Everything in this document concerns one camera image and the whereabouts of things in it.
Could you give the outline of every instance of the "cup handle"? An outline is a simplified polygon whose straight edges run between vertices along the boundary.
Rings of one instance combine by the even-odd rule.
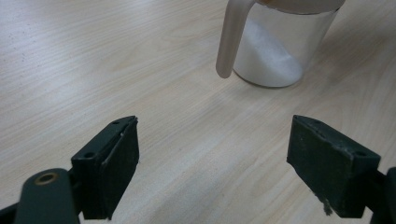
[[[216,70],[227,78],[233,71],[236,53],[244,32],[248,13],[256,0],[229,0],[224,17]]]

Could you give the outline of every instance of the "black plastic part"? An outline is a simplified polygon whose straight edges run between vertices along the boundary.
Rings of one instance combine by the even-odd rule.
[[[111,219],[139,161],[135,116],[108,124],[72,157],[85,219]]]
[[[14,223],[15,216],[17,214],[18,204],[14,203],[9,207],[0,210],[0,223],[1,224],[12,224]]]
[[[79,223],[67,171],[50,169],[27,179],[14,223]]]
[[[339,217],[361,217],[366,177],[376,173],[380,157],[321,121],[294,116],[287,161],[328,215],[332,208]]]

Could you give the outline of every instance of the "light wood grain surface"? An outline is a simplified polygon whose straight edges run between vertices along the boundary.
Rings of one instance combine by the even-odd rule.
[[[396,2],[347,0],[283,89],[218,77],[226,4],[0,0],[0,207],[136,115],[141,159],[109,223],[368,223],[326,217],[287,148],[299,114],[396,165]]]

